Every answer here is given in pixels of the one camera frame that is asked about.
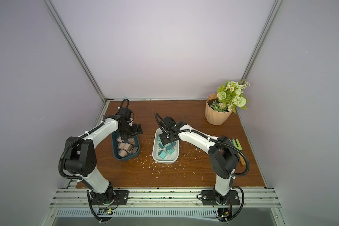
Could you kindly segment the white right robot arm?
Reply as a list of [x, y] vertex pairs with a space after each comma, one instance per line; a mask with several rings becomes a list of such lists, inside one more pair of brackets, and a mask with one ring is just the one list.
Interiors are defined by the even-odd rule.
[[240, 157], [227, 137], [214, 137], [195, 130], [182, 121], [165, 124], [158, 123], [163, 143], [185, 141], [203, 150], [210, 158], [213, 171], [216, 173], [216, 183], [213, 189], [214, 200], [224, 205], [229, 202], [229, 195], [233, 180], [236, 178], [235, 170]]

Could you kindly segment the right corner aluminium post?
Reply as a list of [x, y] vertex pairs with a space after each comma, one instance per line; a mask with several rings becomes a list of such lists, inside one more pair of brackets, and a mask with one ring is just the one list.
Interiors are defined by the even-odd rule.
[[283, 0], [276, 0], [270, 10], [270, 13], [266, 19], [266, 22], [265, 22], [265, 25], [260, 33], [260, 36], [256, 42], [256, 45], [254, 47], [254, 50], [250, 56], [250, 59], [249, 59], [249, 62], [245, 68], [245, 71], [243, 73], [243, 76], [241, 78], [241, 80], [247, 80], [255, 62], [256, 62], [256, 59], [258, 58], [262, 48], [263, 48], [263, 45], [266, 41], [266, 38], [270, 32], [270, 29], [272, 28], [272, 25], [277, 17], [277, 14], [281, 8], [283, 4]]

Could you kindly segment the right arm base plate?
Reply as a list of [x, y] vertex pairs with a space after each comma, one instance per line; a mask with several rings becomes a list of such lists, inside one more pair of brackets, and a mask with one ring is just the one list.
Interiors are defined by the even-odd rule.
[[230, 190], [227, 195], [222, 196], [215, 190], [202, 190], [200, 194], [200, 200], [203, 205], [235, 205], [239, 206], [241, 204], [241, 199], [238, 195], [238, 192], [235, 190]]

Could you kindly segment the left corner aluminium post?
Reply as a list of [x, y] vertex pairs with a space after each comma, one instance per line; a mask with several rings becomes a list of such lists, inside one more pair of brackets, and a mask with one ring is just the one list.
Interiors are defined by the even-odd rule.
[[69, 30], [67, 29], [64, 21], [62, 20], [60, 14], [58, 13], [57, 9], [55, 8], [55, 5], [53, 1], [50, 0], [44, 0], [43, 1], [50, 16], [54, 20], [55, 24], [57, 25], [61, 35], [63, 36], [64, 40], [66, 41], [68, 47], [73, 52], [75, 58], [77, 59], [78, 63], [80, 64], [81, 68], [85, 72], [87, 78], [89, 79], [91, 85], [93, 86], [94, 90], [96, 91], [97, 95], [99, 96], [100, 100], [103, 103], [107, 102], [107, 98], [104, 96], [101, 88], [99, 87], [96, 79], [94, 78], [94, 75], [92, 74], [88, 64], [86, 63], [85, 59], [83, 58], [81, 52], [79, 51], [79, 48], [74, 42], [74, 39], [69, 33]]

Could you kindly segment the peach ribbed flower pot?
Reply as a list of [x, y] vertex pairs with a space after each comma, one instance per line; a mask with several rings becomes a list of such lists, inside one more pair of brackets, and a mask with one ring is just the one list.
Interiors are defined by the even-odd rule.
[[222, 125], [229, 118], [229, 116], [232, 114], [232, 111], [225, 113], [215, 111], [210, 107], [210, 104], [214, 99], [217, 99], [216, 93], [210, 94], [206, 99], [205, 118], [208, 123], [218, 126]]

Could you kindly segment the dark teal storage tray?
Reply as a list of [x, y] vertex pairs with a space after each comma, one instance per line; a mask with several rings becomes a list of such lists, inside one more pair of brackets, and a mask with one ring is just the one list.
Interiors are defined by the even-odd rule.
[[128, 161], [136, 158], [140, 154], [140, 144], [138, 136], [122, 139], [119, 132], [111, 134], [112, 148], [117, 160]]

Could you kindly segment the green artificial flower plant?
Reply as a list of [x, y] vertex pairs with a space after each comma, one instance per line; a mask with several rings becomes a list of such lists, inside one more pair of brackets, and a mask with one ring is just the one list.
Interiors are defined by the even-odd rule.
[[250, 87], [246, 80], [240, 82], [227, 80], [222, 84], [216, 94], [216, 98], [210, 101], [210, 108], [216, 112], [227, 113], [233, 112], [237, 114], [237, 108], [247, 110], [247, 97], [244, 90]]

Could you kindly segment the aluminium front rail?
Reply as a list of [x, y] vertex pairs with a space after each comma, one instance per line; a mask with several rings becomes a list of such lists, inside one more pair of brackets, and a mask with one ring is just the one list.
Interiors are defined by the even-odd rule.
[[[128, 187], [115, 189], [119, 201], [125, 208], [150, 207], [203, 207], [200, 201], [202, 190], [210, 187]], [[274, 189], [263, 187], [243, 187], [245, 208], [281, 207]], [[88, 207], [87, 189], [70, 187], [58, 189], [50, 207]]]

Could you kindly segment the green garden fork tool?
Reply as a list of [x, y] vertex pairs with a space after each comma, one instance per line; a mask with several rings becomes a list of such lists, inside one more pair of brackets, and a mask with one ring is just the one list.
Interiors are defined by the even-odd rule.
[[[232, 144], [233, 144], [233, 146], [234, 146], [236, 149], [238, 149], [238, 150], [240, 150], [240, 151], [243, 150], [243, 149], [242, 149], [242, 146], [241, 146], [241, 144], [240, 144], [240, 141], [239, 141], [237, 138], [232, 138]], [[245, 162], [244, 158], [243, 158], [240, 154], [238, 154], [238, 155], [239, 155], [239, 157], [240, 157], [240, 163], [241, 163], [241, 165], [242, 165], [242, 166], [246, 166], [246, 162]]]

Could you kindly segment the corner aluminium post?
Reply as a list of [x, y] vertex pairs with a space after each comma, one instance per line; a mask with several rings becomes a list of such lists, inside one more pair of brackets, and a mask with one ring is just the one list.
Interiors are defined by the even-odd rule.
[[58, 13], [57, 9], [55, 8], [55, 5], [53, 1], [50, 0], [44, 0], [43, 1], [50, 16], [54, 20], [55, 24], [57, 25], [61, 35], [63, 36], [64, 40], [66, 41], [68, 47], [73, 52], [75, 58], [77, 59], [78, 63], [80, 64], [81, 68], [85, 72], [87, 78], [89, 79], [91, 85], [93, 86], [94, 90], [96, 91], [97, 95], [99, 96], [100, 100], [103, 103], [107, 102], [107, 98], [104, 96], [101, 88], [99, 87], [96, 79], [94, 78], [94, 75], [92, 74], [88, 64], [86, 63], [85, 59], [83, 58], [81, 52], [79, 51], [79, 48], [74, 42], [74, 39], [69, 33], [69, 30], [67, 29], [64, 21], [62, 20], [60, 14]]
[[260, 33], [260, 36], [256, 42], [256, 45], [254, 47], [254, 50], [250, 56], [250, 59], [249, 59], [249, 62], [245, 68], [245, 71], [243, 73], [243, 76], [241, 78], [241, 80], [247, 80], [255, 62], [256, 62], [256, 59], [258, 58], [262, 48], [263, 48], [263, 45], [266, 41], [266, 38], [270, 32], [270, 29], [272, 28], [272, 25], [277, 17], [277, 14], [281, 8], [283, 4], [283, 0], [276, 0], [270, 10], [270, 13], [266, 19], [266, 22], [265, 22], [265, 25]]

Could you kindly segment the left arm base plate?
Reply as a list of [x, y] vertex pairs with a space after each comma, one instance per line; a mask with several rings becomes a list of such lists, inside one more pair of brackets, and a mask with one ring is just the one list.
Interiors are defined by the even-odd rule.
[[126, 205], [129, 197], [129, 190], [110, 190], [109, 192], [99, 194], [90, 193], [90, 203], [92, 205]]

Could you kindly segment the white storage tray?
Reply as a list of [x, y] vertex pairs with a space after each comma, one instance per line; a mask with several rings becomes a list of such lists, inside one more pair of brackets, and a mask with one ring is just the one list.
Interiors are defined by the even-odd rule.
[[[161, 143], [161, 140], [159, 138], [159, 135], [162, 134], [163, 132], [161, 131], [161, 129], [157, 129], [155, 132], [155, 137], [154, 137], [154, 142], [153, 142], [153, 150], [152, 150], [152, 157], [153, 159], [157, 162], [157, 163], [161, 163], [161, 164], [173, 164], [177, 161], [178, 157], [179, 157], [179, 141], [176, 141], [176, 145], [175, 147], [175, 152], [173, 154], [168, 154], [166, 152], [166, 147], [171, 147], [171, 143], [167, 144], [164, 146], [164, 149], [160, 149], [159, 148], [159, 143]], [[158, 153], [164, 150], [167, 153], [167, 157], [165, 159], [161, 159], [158, 156]]]

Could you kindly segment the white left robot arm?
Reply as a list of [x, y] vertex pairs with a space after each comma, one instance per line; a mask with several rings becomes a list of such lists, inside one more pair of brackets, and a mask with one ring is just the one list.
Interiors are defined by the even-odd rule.
[[96, 147], [113, 132], [121, 138], [143, 134], [141, 124], [133, 124], [122, 115], [110, 115], [99, 125], [79, 137], [69, 137], [59, 159], [58, 172], [65, 179], [76, 179], [89, 189], [90, 198], [96, 203], [112, 203], [115, 192], [111, 182], [97, 168]]

